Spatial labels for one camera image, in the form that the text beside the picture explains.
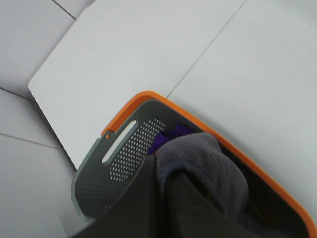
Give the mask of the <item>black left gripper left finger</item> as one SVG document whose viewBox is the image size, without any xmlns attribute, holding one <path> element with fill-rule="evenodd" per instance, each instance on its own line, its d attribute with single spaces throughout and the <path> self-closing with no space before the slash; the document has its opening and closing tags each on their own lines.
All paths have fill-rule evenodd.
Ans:
<svg viewBox="0 0 317 238">
<path fill-rule="evenodd" d="M 73 237 L 161 238 L 165 228 L 158 207 L 156 158 L 148 155 L 114 206 Z"/>
</svg>

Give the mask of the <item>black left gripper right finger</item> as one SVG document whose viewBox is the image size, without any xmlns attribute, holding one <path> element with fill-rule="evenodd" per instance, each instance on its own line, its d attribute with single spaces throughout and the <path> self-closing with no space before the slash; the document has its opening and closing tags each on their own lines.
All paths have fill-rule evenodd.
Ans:
<svg viewBox="0 0 317 238">
<path fill-rule="evenodd" d="M 174 238 L 235 238 L 235 224 L 210 205 L 184 172 L 166 184 L 169 226 Z"/>
</svg>

